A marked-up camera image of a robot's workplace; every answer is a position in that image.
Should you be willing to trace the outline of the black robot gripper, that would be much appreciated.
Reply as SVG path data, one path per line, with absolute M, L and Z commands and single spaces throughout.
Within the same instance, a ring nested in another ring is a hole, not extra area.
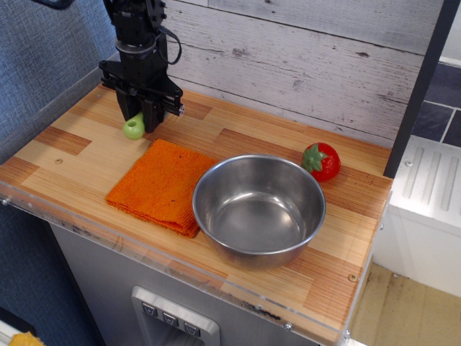
M 169 62 L 165 47 L 155 48 L 143 57 L 120 54 L 119 61 L 100 61 L 102 83 L 116 91 L 125 121 L 141 110 L 146 133 L 152 133 L 166 112 L 184 113 L 183 91 L 167 75 Z

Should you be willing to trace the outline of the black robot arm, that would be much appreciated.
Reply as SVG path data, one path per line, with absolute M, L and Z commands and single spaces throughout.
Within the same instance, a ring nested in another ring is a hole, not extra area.
M 143 116 L 144 131 L 152 133 L 169 112 L 181 115 L 183 91 L 167 75 L 168 66 L 179 62 L 168 58 L 167 38 L 179 38 L 162 25 L 164 1 L 105 1 L 115 27 L 119 61 L 101 61 L 102 84 L 116 92 L 125 121 Z

